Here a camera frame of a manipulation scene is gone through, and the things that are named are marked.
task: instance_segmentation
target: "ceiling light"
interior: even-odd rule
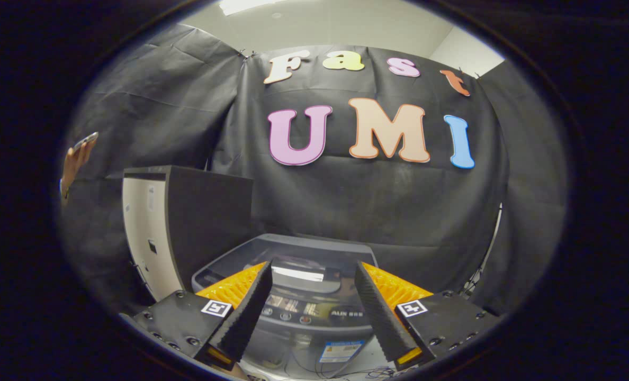
[[[225,15],[236,14],[250,8],[260,7],[261,5],[274,4],[283,2],[284,0],[223,0],[220,2],[220,9]]]

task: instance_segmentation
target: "washing machine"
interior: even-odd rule
[[[329,378],[373,338],[355,288],[358,260],[377,266],[355,243],[262,234],[194,273],[195,292],[271,260],[273,288],[242,362],[282,378]]]

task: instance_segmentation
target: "pink letter u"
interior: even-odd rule
[[[310,117],[310,144],[300,150],[292,149],[289,144],[291,119],[295,118],[295,110],[274,111],[268,115],[270,154],[274,160],[286,166],[304,166],[319,159],[326,144],[326,117],[333,111],[331,106],[312,106],[305,109],[305,115]]]

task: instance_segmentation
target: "washing machine lid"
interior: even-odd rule
[[[317,294],[337,292],[341,278],[354,277],[358,260],[376,265],[372,249],[365,244],[262,234],[199,270],[193,286],[202,289],[205,283],[267,260],[273,261],[274,285]]]

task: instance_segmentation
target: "black finger pad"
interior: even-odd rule
[[[355,286],[364,306],[373,333],[387,361],[395,361],[418,347],[409,332],[394,316],[361,262],[357,262]]]
[[[241,360],[272,285],[272,263],[269,262],[258,271],[244,299],[218,328],[209,344],[232,361]]]

